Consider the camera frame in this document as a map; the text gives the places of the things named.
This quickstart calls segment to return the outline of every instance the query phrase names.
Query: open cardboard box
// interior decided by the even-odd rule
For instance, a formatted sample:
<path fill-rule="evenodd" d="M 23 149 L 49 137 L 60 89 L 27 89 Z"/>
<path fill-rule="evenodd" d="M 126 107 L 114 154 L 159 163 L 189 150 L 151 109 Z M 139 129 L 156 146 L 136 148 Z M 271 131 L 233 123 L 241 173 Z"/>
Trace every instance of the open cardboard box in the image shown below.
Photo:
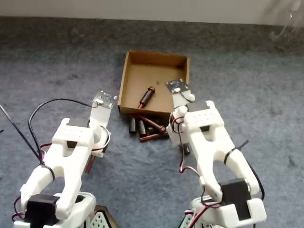
<path fill-rule="evenodd" d="M 182 78 L 188 83 L 189 65 L 186 56 L 129 51 L 118 99 L 119 112 L 168 116 L 173 110 L 173 101 L 166 82 Z M 155 88 L 155 94 L 144 109 L 138 109 L 139 101 L 150 86 Z"/>

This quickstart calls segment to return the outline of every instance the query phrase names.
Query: gray carpet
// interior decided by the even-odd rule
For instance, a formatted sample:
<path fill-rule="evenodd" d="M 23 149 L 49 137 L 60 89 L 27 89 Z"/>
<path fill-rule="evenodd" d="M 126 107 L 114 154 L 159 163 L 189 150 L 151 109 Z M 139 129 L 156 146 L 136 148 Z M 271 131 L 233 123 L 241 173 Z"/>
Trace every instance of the gray carpet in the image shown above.
<path fill-rule="evenodd" d="M 0 102 L 30 138 L 27 119 L 55 97 L 91 102 L 100 89 L 119 93 L 130 49 L 187 55 L 196 99 L 215 102 L 237 145 L 266 191 L 266 223 L 258 228 L 302 227 L 304 42 L 303 33 L 277 43 L 272 27 L 185 22 L 85 19 L 0 19 Z M 64 117 L 88 117 L 69 102 L 43 108 L 34 119 L 40 143 L 50 142 Z M 12 227 L 12 203 L 38 161 L 0 114 L 0 223 Z M 178 173 L 180 153 L 169 140 L 139 143 L 129 137 L 118 109 L 109 123 L 112 141 L 82 190 L 106 205 L 122 228 L 176 228 L 200 196 L 199 181 Z M 187 164 L 195 165 L 193 156 Z M 223 164 L 214 172 L 234 177 Z M 47 192 L 62 190 L 62 180 Z"/>

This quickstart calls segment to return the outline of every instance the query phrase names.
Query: robotic arm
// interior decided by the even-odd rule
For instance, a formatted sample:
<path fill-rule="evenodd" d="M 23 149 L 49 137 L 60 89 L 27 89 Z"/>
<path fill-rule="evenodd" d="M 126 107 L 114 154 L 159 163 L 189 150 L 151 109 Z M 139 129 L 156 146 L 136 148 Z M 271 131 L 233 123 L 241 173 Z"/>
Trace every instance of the robotic arm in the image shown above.
<path fill-rule="evenodd" d="M 220 205 L 208 207 L 207 203 L 201 202 L 201 198 L 195 199 L 191 204 L 194 213 L 199 214 L 206 209 L 195 223 L 196 226 L 216 224 L 234 228 L 265 220 L 262 200 L 251 198 L 259 192 L 259 183 L 242 152 L 235 148 L 214 103 L 207 101 L 202 106 L 194 103 L 189 86 L 180 80 L 168 82 L 167 87 L 174 104 L 167 127 L 172 145 L 179 145 L 180 138 L 182 144 L 190 145 L 197 160 L 200 184 L 209 194 L 203 200 Z M 214 160 L 226 164 L 237 179 L 218 183 L 213 173 Z"/>
<path fill-rule="evenodd" d="M 62 120 L 44 158 L 45 166 L 38 166 L 20 190 L 25 219 L 24 222 L 16 221 L 14 228 L 89 226 L 96 200 L 90 193 L 79 192 L 81 176 L 90 155 L 102 157 L 109 143 L 110 133 L 106 126 L 113 99 L 116 98 L 101 91 L 93 100 L 89 120 Z M 57 177 L 64 177 L 62 193 L 40 194 Z"/>

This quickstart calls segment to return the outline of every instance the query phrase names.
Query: red wire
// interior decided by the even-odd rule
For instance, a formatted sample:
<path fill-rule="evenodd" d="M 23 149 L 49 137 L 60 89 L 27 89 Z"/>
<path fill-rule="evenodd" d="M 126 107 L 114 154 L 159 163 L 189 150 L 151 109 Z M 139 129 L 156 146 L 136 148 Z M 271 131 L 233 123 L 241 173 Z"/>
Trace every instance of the red wire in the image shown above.
<path fill-rule="evenodd" d="M 201 210 L 200 213 L 195 213 L 194 214 L 194 219 L 191 221 L 190 225 L 188 226 L 188 228 L 192 228 L 195 223 L 199 220 L 199 218 L 202 216 L 202 214 L 205 213 L 205 211 L 208 209 L 209 207 L 204 207 L 203 210 Z"/>
<path fill-rule="evenodd" d="M 180 173 L 184 173 L 185 170 L 192 170 L 193 172 L 195 172 L 196 175 L 198 175 L 198 177 L 200 176 L 199 173 L 195 170 L 195 168 L 191 167 L 191 166 L 186 166 L 183 168 L 183 164 L 184 164 L 184 161 L 185 161 L 185 151 L 184 151 L 184 147 L 182 145 L 182 140 L 181 140 L 181 133 L 180 133 L 180 125 L 182 124 L 182 122 L 180 122 L 178 125 L 177 125 L 177 131 L 178 131 L 178 134 L 179 134 L 179 137 L 180 137 L 180 146 L 182 147 L 182 159 L 181 159 L 181 162 L 180 162 L 180 167 L 179 167 L 179 172 Z"/>
<path fill-rule="evenodd" d="M 172 121 L 171 128 L 172 128 L 172 130 L 173 130 L 174 133 L 182 133 L 182 132 L 180 132 L 180 131 L 177 132 L 177 131 L 173 128 L 173 127 L 174 127 L 174 124 L 177 124 L 177 125 L 179 124 L 179 123 L 177 122 L 177 120 L 179 120 L 179 119 L 181 119 L 181 118 L 184 118 L 184 117 L 177 117 L 177 118 L 174 118 L 173 121 Z"/>
<path fill-rule="evenodd" d="M 46 144 L 43 144 L 43 145 L 41 145 L 41 146 L 40 146 L 40 149 L 42 149 L 43 147 L 50 146 L 50 145 L 52 145 L 52 144 L 51 144 L 51 143 L 46 143 Z"/>

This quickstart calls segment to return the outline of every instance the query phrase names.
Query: electronic component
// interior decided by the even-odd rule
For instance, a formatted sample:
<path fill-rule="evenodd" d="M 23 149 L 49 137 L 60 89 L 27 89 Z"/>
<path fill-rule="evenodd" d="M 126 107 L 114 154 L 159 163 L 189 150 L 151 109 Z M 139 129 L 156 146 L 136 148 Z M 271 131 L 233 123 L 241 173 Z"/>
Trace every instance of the electronic component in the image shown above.
<path fill-rule="evenodd" d="M 130 117 L 129 119 L 129 133 L 130 134 L 136 134 L 136 119 L 135 117 Z"/>
<path fill-rule="evenodd" d="M 154 93 L 155 88 L 153 86 L 150 86 L 148 88 L 148 91 L 143 95 L 142 99 L 140 100 L 138 108 L 144 108 L 148 104 Z"/>
<path fill-rule="evenodd" d="M 138 121 L 138 134 L 141 138 L 148 136 L 146 126 L 144 125 L 144 122 L 142 120 Z"/>

